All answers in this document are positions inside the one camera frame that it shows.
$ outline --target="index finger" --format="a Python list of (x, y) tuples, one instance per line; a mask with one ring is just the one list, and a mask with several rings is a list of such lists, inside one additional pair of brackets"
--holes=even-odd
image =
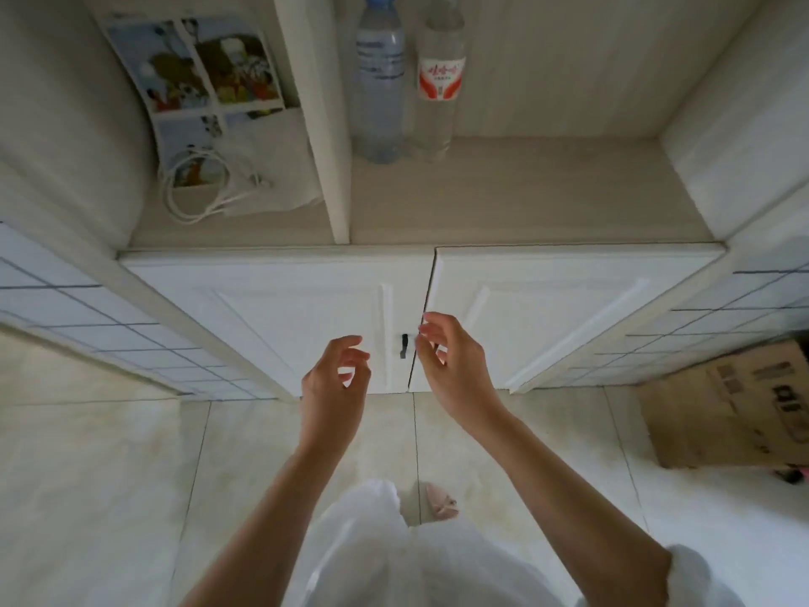
[(320, 357), (318, 363), (331, 364), (338, 367), (340, 357), (343, 351), (349, 347), (354, 347), (362, 342), (362, 337), (358, 334), (349, 334), (348, 336), (341, 336), (340, 338), (332, 338), (326, 346), (323, 355)]
[(424, 314), (424, 321), (428, 324), (439, 326), (439, 328), (444, 331), (444, 335), (447, 337), (447, 342), (450, 345), (452, 344), (452, 341), (457, 340), (460, 333), (463, 332), (463, 328), (461, 328), (458, 319), (455, 316), (448, 315), (447, 313), (428, 311)]

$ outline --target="red and white label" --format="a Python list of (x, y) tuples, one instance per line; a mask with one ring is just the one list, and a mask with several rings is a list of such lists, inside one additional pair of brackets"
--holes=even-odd
[(418, 61), (418, 95), (425, 100), (454, 100), (460, 91), (460, 78), (466, 57), (462, 60)]

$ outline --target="white cabinet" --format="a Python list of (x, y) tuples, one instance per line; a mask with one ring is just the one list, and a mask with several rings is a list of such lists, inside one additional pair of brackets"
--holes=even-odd
[(336, 336), (371, 353), (369, 393), (406, 392), (434, 249), (323, 248), (132, 254), (127, 268), (275, 379), (300, 380)]
[[(427, 309), (451, 313), (511, 391), (723, 253), (716, 244), (450, 247)], [(413, 392), (429, 389), (419, 362)]]

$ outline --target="beige floor tile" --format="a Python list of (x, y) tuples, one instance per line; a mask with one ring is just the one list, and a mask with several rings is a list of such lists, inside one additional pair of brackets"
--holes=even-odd
[(651, 535), (699, 552), (747, 607), (805, 605), (809, 485), (766, 469), (663, 469), (633, 388), (606, 390)]
[[(194, 482), (170, 604), (176, 604), (256, 506), (298, 443), (298, 403), (215, 402)], [(317, 505), (316, 516), (351, 486), (372, 478), (399, 491), (416, 484), (416, 441), (410, 394), (369, 396), (357, 437)], [(407, 516), (418, 502), (403, 501)]]
[[(511, 481), (493, 459), (463, 432), (432, 394), (416, 394), (420, 481), (446, 488), (492, 542), (531, 562), (566, 604), (579, 589), (554, 554)], [(600, 387), (534, 390), (501, 395), (557, 454), (636, 522), (643, 524), (632, 480)]]
[(0, 329), (0, 406), (161, 400), (176, 395), (50, 342)]
[(0, 602), (163, 607), (208, 406), (0, 408)]

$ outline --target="cardboard box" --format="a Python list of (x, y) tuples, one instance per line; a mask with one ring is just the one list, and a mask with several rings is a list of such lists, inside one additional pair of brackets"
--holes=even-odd
[(809, 465), (809, 363), (795, 340), (656, 379), (638, 396), (664, 468)]

